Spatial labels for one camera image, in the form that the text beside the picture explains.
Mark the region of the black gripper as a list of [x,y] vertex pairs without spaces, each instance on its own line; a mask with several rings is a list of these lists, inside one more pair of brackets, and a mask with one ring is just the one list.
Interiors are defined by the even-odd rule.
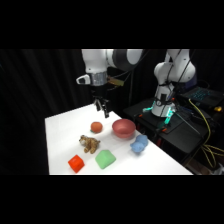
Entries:
[[109,101],[107,100],[107,87],[105,85],[92,86],[91,92],[92,92],[93,99],[95,100],[95,106],[97,108],[97,111],[102,110],[100,101],[103,102],[102,107],[103,107],[104,115],[105,115],[105,118],[108,118],[109,112],[107,108],[107,103]]

